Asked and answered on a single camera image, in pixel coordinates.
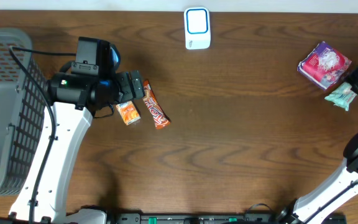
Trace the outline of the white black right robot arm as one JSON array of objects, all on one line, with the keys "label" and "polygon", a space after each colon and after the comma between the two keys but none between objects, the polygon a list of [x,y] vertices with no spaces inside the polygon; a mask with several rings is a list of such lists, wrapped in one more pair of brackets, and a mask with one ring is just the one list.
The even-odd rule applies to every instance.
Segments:
[{"label": "white black right robot arm", "polygon": [[[358,67],[331,92],[358,96]],[[333,211],[358,195],[358,133],[347,143],[341,165],[321,185],[276,215],[277,223],[322,223]]]}]

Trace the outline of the teal snack packet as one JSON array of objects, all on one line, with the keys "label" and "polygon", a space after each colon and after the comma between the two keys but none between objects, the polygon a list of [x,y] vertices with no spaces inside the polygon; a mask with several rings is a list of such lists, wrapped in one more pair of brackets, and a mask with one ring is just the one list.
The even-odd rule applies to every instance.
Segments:
[{"label": "teal snack packet", "polygon": [[344,82],[324,99],[334,103],[334,106],[338,106],[345,109],[345,111],[349,111],[351,102],[357,96],[351,88],[352,86],[349,83]]}]

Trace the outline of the purple red snack packet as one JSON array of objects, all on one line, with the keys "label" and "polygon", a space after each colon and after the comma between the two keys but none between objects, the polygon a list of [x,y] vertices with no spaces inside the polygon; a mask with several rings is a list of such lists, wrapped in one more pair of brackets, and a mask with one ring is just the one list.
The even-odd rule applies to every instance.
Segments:
[{"label": "purple red snack packet", "polygon": [[298,64],[297,70],[315,85],[327,90],[339,81],[351,63],[346,56],[322,41]]}]

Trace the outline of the small orange snack packet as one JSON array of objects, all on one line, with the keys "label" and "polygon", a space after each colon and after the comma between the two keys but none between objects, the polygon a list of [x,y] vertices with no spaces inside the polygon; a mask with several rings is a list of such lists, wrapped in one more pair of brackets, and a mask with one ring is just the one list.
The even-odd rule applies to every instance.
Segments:
[{"label": "small orange snack packet", "polygon": [[141,119],[140,114],[132,101],[120,103],[116,105],[116,109],[127,126]]}]

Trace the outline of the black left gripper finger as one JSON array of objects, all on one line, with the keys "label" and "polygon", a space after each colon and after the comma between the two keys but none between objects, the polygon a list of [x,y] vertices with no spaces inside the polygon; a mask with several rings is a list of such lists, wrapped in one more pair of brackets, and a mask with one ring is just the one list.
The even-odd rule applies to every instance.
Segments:
[{"label": "black left gripper finger", "polygon": [[142,99],[145,96],[144,87],[142,84],[133,84],[133,97],[134,99]]},{"label": "black left gripper finger", "polygon": [[132,70],[130,72],[130,76],[132,78],[132,83],[134,86],[141,86],[142,85],[142,75],[138,70]]}]

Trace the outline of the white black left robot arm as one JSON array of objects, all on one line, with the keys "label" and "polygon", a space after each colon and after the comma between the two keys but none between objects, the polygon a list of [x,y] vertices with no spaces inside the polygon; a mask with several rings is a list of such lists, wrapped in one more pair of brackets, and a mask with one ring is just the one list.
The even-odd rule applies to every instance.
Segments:
[{"label": "white black left robot arm", "polygon": [[137,70],[107,75],[58,72],[48,92],[53,104],[45,108],[29,174],[8,217],[0,217],[0,223],[108,223],[108,212],[96,206],[67,214],[68,186],[95,112],[143,98],[143,78]]}]

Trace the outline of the red chocolate bar wrapper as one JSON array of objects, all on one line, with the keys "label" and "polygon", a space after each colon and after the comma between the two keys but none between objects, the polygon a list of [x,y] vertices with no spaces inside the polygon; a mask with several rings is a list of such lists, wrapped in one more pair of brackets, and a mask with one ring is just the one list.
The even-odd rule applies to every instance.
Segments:
[{"label": "red chocolate bar wrapper", "polygon": [[170,124],[170,120],[167,118],[163,109],[160,107],[148,80],[144,81],[145,96],[143,101],[153,117],[155,128],[162,129]]}]

